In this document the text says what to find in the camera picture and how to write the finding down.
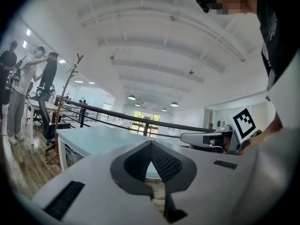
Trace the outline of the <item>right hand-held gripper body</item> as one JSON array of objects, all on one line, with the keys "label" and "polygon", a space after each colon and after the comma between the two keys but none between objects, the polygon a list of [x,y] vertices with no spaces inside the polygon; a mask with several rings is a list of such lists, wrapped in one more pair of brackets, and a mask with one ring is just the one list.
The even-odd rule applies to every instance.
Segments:
[{"label": "right hand-held gripper body", "polygon": [[249,110],[241,108],[229,116],[229,124],[224,120],[217,123],[217,131],[212,135],[212,148],[221,149],[223,153],[237,155],[242,143],[256,130],[256,125]]}]

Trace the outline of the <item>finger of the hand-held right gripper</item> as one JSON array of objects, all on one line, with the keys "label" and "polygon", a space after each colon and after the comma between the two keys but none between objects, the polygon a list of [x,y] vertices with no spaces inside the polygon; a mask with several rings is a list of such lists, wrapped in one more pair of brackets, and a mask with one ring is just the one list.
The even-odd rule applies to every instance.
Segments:
[{"label": "finger of the hand-held right gripper", "polygon": [[182,133],[180,140],[183,143],[197,146],[197,147],[209,147],[211,137],[217,136],[216,132],[210,133]]}]

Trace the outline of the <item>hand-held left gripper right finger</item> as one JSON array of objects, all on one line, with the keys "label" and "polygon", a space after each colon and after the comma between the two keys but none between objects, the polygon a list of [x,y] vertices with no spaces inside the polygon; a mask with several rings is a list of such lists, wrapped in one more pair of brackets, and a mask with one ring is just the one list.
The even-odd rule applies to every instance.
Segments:
[{"label": "hand-held left gripper right finger", "polygon": [[151,142],[151,161],[165,184],[165,211],[151,225],[246,225],[248,159]]}]

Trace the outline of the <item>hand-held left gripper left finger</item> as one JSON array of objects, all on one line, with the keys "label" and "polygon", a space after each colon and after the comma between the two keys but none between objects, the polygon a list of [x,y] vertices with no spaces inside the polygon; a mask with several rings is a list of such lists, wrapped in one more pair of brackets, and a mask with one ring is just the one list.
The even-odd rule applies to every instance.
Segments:
[{"label": "hand-held left gripper left finger", "polygon": [[168,225],[145,183],[152,143],[88,156],[44,185],[30,202],[42,225]]}]

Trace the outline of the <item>person's right forearm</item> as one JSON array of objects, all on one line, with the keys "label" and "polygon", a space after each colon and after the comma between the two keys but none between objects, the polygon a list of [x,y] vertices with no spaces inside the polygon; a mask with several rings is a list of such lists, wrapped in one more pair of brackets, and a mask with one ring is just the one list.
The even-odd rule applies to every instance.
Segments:
[{"label": "person's right forearm", "polygon": [[258,145],[258,144],[262,143],[267,136],[280,131],[282,129],[282,127],[283,126],[282,126],[281,120],[280,120],[277,112],[275,112],[273,121],[266,127],[266,129],[261,134],[255,136],[253,138],[250,138],[248,140],[245,140],[242,143],[241,150],[239,151],[239,155],[240,156],[243,155],[245,152],[245,149],[248,146]]}]

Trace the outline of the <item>glass entrance door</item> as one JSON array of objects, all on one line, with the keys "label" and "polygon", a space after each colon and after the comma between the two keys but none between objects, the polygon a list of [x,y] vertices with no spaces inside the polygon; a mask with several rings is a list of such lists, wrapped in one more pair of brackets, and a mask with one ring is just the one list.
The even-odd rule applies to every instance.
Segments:
[{"label": "glass entrance door", "polygon": [[[160,121],[160,119],[161,119],[161,115],[159,115],[159,114],[142,112],[139,110],[135,110],[134,117],[146,119],[146,120],[153,120],[153,121]],[[133,130],[131,130],[130,133],[136,134],[136,135],[143,135],[145,128],[146,128],[146,123],[133,121],[131,128]],[[152,137],[152,138],[157,138],[158,128],[159,128],[158,125],[149,124],[149,126],[147,128],[147,132],[148,132],[147,136]]]}]

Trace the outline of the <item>black curved metal railing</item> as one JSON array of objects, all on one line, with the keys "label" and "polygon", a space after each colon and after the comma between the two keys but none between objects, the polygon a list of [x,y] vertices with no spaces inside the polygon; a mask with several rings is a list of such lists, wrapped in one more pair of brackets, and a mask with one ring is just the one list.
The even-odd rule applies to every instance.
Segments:
[{"label": "black curved metal railing", "polygon": [[214,129],[191,127],[186,125],[179,125],[173,123],[166,123],[161,121],[153,121],[137,118],[134,116],[126,115],[120,112],[108,111],[102,108],[85,105],[83,103],[71,101],[57,96],[54,105],[61,106],[60,110],[68,121],[78,124],[80,128],[91,127],[92,123],[95,125],[108,125],[113,128],[120,128],[131,131],[133,121],[145,122],[146,128],[143,133],[147,135],[147,128],[149,124],[158,125],[158,134],[160,137],[179,138],[180,133],[183,132],[196,132],[196,133],[210,133]]}]

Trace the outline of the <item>person's black t-shirt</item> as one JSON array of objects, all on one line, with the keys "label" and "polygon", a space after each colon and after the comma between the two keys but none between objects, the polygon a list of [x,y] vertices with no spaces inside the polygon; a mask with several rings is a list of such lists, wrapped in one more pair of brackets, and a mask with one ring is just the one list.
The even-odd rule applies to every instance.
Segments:
[{"label": "person's black t-shirt", "polygon": [[257,0],[257,17],[270,90],[300,49],[300,0]]}]

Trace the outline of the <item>black office chair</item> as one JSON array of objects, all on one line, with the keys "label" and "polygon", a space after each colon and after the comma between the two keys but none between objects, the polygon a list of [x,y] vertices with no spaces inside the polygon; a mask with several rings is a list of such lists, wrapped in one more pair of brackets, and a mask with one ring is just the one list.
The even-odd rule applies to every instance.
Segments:
[{"label": "black office chair", "polygon": [[55,149],[55,124],[50,124],[50,117],[46,108],[46,92],[43,88],[38,87],[37,101],[39,105],[39,111],[43,122],[43,136],[47,140],[46,145],[52,144],[45,150],[45,156],[49,155],[49,151]]}]

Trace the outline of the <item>light wooden desk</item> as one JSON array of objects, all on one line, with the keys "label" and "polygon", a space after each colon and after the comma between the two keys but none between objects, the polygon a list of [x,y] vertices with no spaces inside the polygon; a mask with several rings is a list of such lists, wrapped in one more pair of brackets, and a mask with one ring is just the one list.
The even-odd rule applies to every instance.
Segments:
[{"label": "light wooden desk", "polygon": [[[57,112],[58,107],[51,102],[46,102],[45,107],[48,113],[53,113],[53,114],[57,113],[59,115],[63,114],[63,112]],[[35,111],[40,111],[38,101],[28,98],[26,100],[25,125],[27,126],[27,129],[29,129],[31,145],[34,145],[34,138],[33,138],[34,121],[33,120],[34,120]]]}]

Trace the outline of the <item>black garment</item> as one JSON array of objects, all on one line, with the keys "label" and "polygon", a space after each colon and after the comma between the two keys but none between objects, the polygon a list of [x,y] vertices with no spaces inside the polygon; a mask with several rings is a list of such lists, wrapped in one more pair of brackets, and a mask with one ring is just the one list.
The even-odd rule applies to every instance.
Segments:
[{"label": "black garment", "polygon": [[43,88],[46,93],[50,92],[50,87],[57,71],[58,53],[50,52],[47,56],[47,64],[43,70],[43,75],[40,80],[39,87]]}]

